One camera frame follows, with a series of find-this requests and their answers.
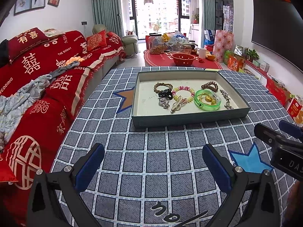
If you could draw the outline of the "framed wall picture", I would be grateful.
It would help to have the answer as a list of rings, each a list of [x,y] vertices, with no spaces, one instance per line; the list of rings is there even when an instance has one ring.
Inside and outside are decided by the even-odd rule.
[[[60,3],[60,0],[48,0],[48,5],[53,6],[53,7],[58,7]]]

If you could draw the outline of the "red floral gift box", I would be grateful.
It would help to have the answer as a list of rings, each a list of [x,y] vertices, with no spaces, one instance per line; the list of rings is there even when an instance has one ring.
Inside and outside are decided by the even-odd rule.
[[[213,55],[216,61],[223,63],[224,54],[227,50],[231,50],[234,40],[234,34],[230,31],[216,30],[213,46]]]

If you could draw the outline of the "teal jewelry tray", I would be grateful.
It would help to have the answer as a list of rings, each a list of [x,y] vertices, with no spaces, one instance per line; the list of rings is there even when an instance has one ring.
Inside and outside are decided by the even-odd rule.
[[[158,82],[173,86],[168,109],[158,104],[160,97],[154,92]],[[221,98],[218,110],[203,111],[195,105],[194,95],[201,89],[212,90]],[[137,128],[154,128],[243,118],[249,110],[224,71],[166,70],[138,73],[131,117]]]

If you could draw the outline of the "floral light blanket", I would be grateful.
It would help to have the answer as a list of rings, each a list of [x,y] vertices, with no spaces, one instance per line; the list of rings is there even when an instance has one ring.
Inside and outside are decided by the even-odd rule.
[[[1,150],[8,144],[22,116],[36,101],[41,99],[45,89],[67,70],[79,65],[79,61],[73,61],[67,66],[59,67],[49,74],[31,80],[12,96],[1,96]]]

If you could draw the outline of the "blue star sticker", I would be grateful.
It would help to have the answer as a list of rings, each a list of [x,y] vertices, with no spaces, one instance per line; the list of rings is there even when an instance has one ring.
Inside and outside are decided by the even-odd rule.
[[[268,170],[271,173],[273,170],[271,165],[261,160],[259,149],[255,142],[251,146],[248,154],[231,150],[229,150],[229,154],[234,161],[235,166],[242,167],[246,172],[262,173],[264,170]]]

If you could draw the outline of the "grey checkered tablecloth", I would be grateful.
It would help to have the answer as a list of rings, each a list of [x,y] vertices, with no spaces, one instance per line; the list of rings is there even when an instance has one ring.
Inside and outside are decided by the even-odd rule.
[[[101,226],[205,226],[226,198],[202,158],[212,145],[235,165],[229,150],[248,154],[255,142],[270,165],[271,148],[254,134],[258,123],[278,130],[292,121],[280,102],[256,78],[235,71],[224,76],[250,106],[246,117],[137,128],[131,117],[138,73],[195,68],[113,69],[99,80],[68,131],[53,162],[54,172],[74,165],[96,143],[105,156],[81,194]],[[280,170],[273,179],[277,211],[283,213],[295,180]]]

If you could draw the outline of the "red square cushion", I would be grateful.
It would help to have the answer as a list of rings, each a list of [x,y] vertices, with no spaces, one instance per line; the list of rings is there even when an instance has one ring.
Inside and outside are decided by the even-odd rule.
[[[87,51],[90,52],[96,48],[106,47],[106,30],[102,30],[87,38]]]

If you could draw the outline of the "red covered sofa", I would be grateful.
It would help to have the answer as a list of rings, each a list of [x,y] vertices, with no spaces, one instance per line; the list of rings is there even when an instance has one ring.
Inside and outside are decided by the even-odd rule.
[[[79,31],[32,28],[1,43],[1,96],[12,96],[39,76],[73,61],[22,116],[1,150],[1,226],[25,226],[30,190],[38,170],[49,172],[70,126],[90,95],[87,88],[105,62],[124,57],[122,43],[87,51]]]

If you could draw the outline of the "black wall television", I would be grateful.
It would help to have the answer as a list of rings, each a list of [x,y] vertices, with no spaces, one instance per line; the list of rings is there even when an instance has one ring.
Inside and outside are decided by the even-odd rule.
[[[302,70],[302,18],[282,0],[253,0],[251,42],[264,47]]]

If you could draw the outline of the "green curtain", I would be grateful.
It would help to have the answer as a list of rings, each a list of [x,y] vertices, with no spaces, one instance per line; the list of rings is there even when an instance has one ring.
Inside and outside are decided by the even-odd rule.
[[[123,36],[120,0],[91,0],[94,24],[103,24],[109,31]]]

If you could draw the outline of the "red round table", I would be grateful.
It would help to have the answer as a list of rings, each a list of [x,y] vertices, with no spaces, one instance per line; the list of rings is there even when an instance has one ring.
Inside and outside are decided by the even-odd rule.
[[[152,67],[195,67],[222,70],[222,66],[216,61],[210,61],[206,58],[200,62],[197,56],[180,52],[150,54],[150,50],[145,50],[144,59],[145,63]]]

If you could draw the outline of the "white mug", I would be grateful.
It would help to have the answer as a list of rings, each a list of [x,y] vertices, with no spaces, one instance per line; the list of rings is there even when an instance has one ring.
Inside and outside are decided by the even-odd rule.
[[[198,57],[200,59],[205,59],[206,58],[206,54],[207,54],[207,50],[205,48],[200,48],[198,51]]]

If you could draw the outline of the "silver metal hair clip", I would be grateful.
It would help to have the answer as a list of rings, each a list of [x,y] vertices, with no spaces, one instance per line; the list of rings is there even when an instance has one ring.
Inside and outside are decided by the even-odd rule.
[[[168,109],[170,107],[169,101],[166,98],[160,98],[158,100],[158,104],[164,109]]]

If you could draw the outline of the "black claw clip scrunchie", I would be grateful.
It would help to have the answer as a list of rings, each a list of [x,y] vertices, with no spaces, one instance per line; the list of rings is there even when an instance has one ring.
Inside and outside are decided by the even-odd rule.
[[[154,85],[154,92],[158,95],[158,97],[166,98],[167,100],[173,99],[172,90],[173,86],[168,83],[158,82]]]

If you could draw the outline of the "red colander bowl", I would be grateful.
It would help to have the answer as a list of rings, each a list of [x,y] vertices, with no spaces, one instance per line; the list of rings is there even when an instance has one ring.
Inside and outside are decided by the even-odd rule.
[[[193,55],[187,53],[174,53],[172,58],[178,67],[190,67],[196,59]]]

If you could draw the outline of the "yellow cord bead pendant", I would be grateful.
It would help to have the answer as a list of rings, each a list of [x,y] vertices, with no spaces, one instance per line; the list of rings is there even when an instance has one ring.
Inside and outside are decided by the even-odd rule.
[[[198,96],[198,99],[201,103],[206,104],[206,105],[216,105],[217,101],[216,98],[213,98],[213,96],[207,94],[207,93],[202,93],[201,95]]]

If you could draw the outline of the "green translucent bangle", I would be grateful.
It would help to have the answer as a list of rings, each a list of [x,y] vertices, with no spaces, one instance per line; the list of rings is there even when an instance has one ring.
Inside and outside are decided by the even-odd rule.
[[[212,90],[201,89],[195,93],[194,103],[203,111],[216,111],[221,106],[221,98]]]

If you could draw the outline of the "potted green plant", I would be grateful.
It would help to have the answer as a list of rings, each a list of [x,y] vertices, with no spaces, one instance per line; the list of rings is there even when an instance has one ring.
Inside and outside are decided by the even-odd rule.
[[[244,48],[243,56],[245,59],[247,59],[251,63],[253,61],[259,60],[259,55],[257,54],[255,49],[251,50],[249,48]]]

